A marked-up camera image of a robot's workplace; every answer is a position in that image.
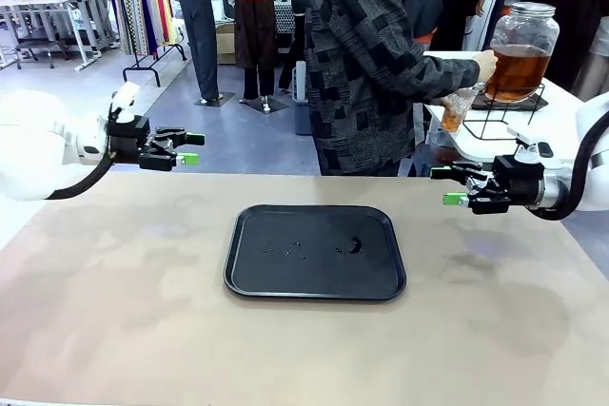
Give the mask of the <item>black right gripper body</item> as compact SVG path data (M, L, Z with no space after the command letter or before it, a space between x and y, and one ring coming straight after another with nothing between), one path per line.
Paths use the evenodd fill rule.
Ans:
M544 166L524 164L513 155L496 156L491 167L498 192L493 197L493 210L510 206L535 206L543 188Z

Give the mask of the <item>person's right hand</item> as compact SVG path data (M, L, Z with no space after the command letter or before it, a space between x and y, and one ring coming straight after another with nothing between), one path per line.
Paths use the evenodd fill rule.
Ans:
M473 60L479 66L478 83L486 83L496 70L498 57L492 49L487 49L474 55Z

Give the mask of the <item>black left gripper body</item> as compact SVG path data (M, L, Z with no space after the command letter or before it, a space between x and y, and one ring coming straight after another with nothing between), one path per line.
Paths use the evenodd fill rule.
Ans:
M135 115L128 123L108 123L109 150L115 162L137 162L150 134L147 116Z

